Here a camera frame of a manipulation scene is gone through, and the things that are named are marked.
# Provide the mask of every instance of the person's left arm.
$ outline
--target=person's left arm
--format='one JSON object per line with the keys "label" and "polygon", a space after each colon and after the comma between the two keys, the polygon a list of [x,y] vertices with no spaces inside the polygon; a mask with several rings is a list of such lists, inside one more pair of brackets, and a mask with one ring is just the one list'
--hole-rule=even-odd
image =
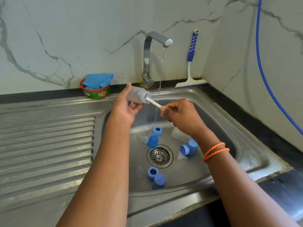
{"label": "person's left arm", "polygon": [[129,138],[143,104],[126,100],[128,83],[116,96],[96,157],[57,227],[126,225]]}

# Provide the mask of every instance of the person's right hand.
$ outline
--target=person's right hand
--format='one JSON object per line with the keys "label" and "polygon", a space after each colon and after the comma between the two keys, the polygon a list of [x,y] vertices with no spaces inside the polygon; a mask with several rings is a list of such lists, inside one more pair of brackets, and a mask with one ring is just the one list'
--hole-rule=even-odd
{"label": "person's right hand", "polygon": [[188,99],[180,99],[161,107],[161,117],[168,115],[169,122],[173,122],[183,133],[194,137],[206,128],[193,103]]}

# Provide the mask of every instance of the black countertop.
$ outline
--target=black countertop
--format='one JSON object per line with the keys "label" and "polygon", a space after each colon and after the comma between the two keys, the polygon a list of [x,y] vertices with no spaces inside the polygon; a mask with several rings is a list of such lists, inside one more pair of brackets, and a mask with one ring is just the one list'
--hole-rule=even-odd
{"label": "black countertop", "polygon": [[[162,88],[174,87],[176,83],[185,80],[162,81]],[[111,86],[111,92],[120,92],[125,84]],[[159,82],[155,82],[153,88],[158,88]],[[260,141],[268,146],[274,153],[288,162],[294,170],[281,174],[273,179],[259,183],[259,186],[267,192],[290,216],[296,221],[303,219],[303,152],[299,151],[285,139],[273,132],[262,122],[248,114],[232,100],[216,90],[211,85],[200,85],[215,103],[222,107],[228,114],[236,119],[242,126],[255,135]],[[59,99],[67,97],[83,96],[81,89],[66,89],[42,92],[29,92],[0,95],[0,104],[19,103],[46,99]],[[169,226],[230,226],[221,200],[217,200],[182,217],[162,224],[161,227]]]}

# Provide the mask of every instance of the green plastic container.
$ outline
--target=green plastic container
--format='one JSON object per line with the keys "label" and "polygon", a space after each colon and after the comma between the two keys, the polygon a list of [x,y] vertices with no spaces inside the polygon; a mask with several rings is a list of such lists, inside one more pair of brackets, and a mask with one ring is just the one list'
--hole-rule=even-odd
{"label": "green plastic container", "polygon": [[85,81],[85,78],[81,80],[80,87],[82,88],[84,94],[90,98],[90,99],[104,99],[105,97],[109,96],[111,93],[110,84],[107,85],[105,88],[97,89],[97,90],[88,90],[85,89],[85,85],[83,85],[83,82]]}

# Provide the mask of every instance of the blue hose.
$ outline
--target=blue hose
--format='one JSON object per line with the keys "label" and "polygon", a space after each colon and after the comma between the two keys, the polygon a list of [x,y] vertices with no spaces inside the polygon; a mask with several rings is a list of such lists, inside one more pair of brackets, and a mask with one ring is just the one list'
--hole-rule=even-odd
{"label": "blue hose", "polygon": [[271,98],[274,100],[278,108],[283,112],[283,114],[288,118],[288,120],[294,125],[294,127],[303,135],[303,130],[300,128],[300,126],[293,120],[293,118],[290,117],[290,115],[287,113],[287,111],[282,107],[282,105],[279,103],[275,95],[273,94],[272,90],[270,89],[266,77],[263,72],[263,68],[261,65],[261,59],[260,59],[260,50],[259,50],[259,26],[260,26],[260,15],[261,15],[261,6],[262,6],[262,0],[259,0],[258,4],[258,14],[257,14],[257,26],[256,26],[256,50],[257,50],[257,61],[259,70],[263,79],[263,82],[265,84],[265,87],[267,88],[267,91],[269,92]]}

